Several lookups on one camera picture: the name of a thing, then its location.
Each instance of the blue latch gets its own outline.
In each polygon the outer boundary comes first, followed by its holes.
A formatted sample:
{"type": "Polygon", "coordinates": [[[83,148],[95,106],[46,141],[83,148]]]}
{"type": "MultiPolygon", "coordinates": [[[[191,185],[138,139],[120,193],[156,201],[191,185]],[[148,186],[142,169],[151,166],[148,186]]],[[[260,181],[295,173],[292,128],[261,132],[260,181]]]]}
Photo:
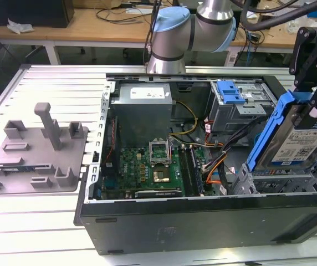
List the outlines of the blue latch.
{"type": "Polygon", "coordinates": [[[218,91],[224,104],[244,104],[245,99],[241,97],[232,81],[217,81],[218,91]]]}

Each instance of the yellow wire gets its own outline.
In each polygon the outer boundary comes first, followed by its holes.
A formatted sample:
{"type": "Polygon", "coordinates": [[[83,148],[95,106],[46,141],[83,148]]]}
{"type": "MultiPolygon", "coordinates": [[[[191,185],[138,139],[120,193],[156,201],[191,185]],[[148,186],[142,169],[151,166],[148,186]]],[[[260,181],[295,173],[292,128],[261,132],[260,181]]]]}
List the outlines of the yellow wire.
{"type": "Polygon", "coordinates": [[[194,112],[192,111],[191,108],[189,108],[186,104],[184,104],[183,102],[181,101],[176,101],[177,103],[180,103],[181,105],[183,105],[185,108],[188,109],[188,111],[194,116],[194,125],[193,125],[193,128],[187,130],[187,131],[184,131],[184,132],[178,132],[178,133],[170,133],[171,136],[181,136],[181,135],[186,135],[186,134],[189,134],[189,133],[192,133],[193,131],[195,131],[197,125],[198,125],[198,118],[196,117],[196,115],[194,114],[194,112]]]}

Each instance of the expansion slot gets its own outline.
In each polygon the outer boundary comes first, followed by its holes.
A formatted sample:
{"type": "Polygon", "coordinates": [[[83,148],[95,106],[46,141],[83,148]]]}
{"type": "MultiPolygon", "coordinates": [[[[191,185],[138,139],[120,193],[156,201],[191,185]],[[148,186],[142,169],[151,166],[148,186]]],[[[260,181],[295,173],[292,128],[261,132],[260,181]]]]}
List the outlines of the expansion slot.
{"type": "Polygon", "coordinates": [[[196,162],[192,159],[191,149],[180,149],[179,158],[185,194],[187,197],[198,196],[198,184],[195,175],[196,162]]]}

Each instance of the desk leg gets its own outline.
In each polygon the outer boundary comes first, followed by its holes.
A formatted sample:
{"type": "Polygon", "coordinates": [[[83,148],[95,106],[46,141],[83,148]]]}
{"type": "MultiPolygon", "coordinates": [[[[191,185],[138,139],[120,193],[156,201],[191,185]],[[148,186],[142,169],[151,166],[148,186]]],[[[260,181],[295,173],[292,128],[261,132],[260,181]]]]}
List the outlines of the desk leg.
{"type": "Polygon", "coordinates": [[[237,55],[240,52],[240,47],[229,47],[228,54],[225,61],[225,67],[233,67],[235,65],[237,55]]]}
{"type": "Polygon", "coordinates": [[[198,52],[197,51],[193,51],[192,57],[191,57],[191,62],[192,63],[196,63],[197,62],[197,58],[198,58],[198,52]]]}
{"type": "Polygon", "coordinates": [[[57,48],[50,44],[45,45],[45,48],[51,65],[61,65],[57,48]]]}
{"type": "Polygon", "coordinates": [[[95,47],[91,47],[91,57],[92,57],[92,61],[97,60],[97,54],[96,54],[96,48],[95,47]]]}

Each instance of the hard drive label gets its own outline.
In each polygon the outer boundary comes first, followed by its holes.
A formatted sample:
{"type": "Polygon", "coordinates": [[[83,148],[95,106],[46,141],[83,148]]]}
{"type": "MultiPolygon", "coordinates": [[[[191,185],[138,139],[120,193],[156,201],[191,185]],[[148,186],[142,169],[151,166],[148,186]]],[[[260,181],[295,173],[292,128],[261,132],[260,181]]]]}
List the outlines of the hard drive label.
{"type": "Polygon", "coordinates": [[[284,141],[272,163],[274,165],[296,165],[308,159],[317,148],[317,124],[313,129],[292,130],[284,141]]]}

